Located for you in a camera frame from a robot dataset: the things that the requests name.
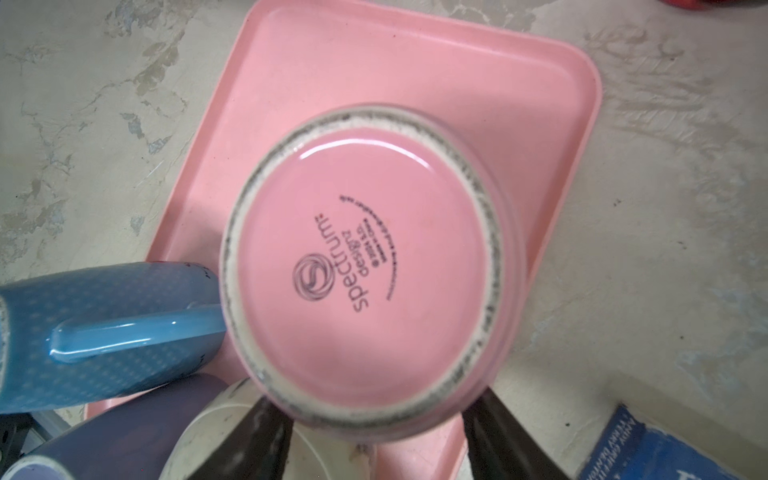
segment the pink tray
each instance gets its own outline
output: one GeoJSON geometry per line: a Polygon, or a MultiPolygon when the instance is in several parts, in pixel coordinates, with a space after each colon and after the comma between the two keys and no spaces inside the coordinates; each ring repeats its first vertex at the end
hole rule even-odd
{"type": "MultiPolygon", "coordinates": [[[[443,120],[515,201],[533,281],[601,101],[577,48],[347,0],[260,0],[230,53],[147,260],[217,270],[222,232],[248,174],[284,134],[345,105],[390,103],[443,120]],[[240,152],[251,152],[243,157],[240,152]]],[[[206,370],[247,376],[225,342],[206,370]]],[[[88,416],[119,400],[89,406],[88,416]]],[[[379,447],[379,480],[454,478],[461,419],[379,447]]]]}

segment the blue box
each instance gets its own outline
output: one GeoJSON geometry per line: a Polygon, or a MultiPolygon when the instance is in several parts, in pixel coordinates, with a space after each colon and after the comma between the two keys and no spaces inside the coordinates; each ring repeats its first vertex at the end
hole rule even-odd
{"type": "Polygon", "coordinates": [[[579,480],[739,480],[693,447],[620,405],[579,480]]]}

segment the concrete floor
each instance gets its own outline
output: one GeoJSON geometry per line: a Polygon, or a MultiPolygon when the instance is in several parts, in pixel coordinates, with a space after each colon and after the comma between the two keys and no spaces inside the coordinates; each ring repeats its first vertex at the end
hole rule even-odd
{"type": "MultiPolygon", "coordinates": [[[[0,2],[0,282],[142,260],[251,3],[0,2]]],[[[603,76],[499,395],[572,475],[622,400],[765,478],[768,7],[391,3],[569,41],[603,76]]]]}

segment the blue mug handle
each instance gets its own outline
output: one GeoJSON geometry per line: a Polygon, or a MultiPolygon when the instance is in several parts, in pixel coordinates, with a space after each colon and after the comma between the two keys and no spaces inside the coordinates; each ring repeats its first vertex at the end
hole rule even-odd
{"type": "Polygon", "coordinates": [[[97,323],[69,319],[59,323],[53,330],[50,355],[62,363],[77,363],[102,353],[226,331],[221,305],[218,303],[97,323]]]}

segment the blue mug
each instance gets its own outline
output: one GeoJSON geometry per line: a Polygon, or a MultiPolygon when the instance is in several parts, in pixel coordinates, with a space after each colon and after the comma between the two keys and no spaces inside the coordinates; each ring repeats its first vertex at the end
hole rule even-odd
{"type": "Polygon", "coordinates": [[[0,286],[0,413],[152,389],[212,360],[218,279],[192,263],[126,263],[0,286]]]}
{"type": "Polygon", "coordinates": [[[157,480],[181,433],[226,387],[201,373],[147,392],[40,445],[2,480],[157,480]]]}

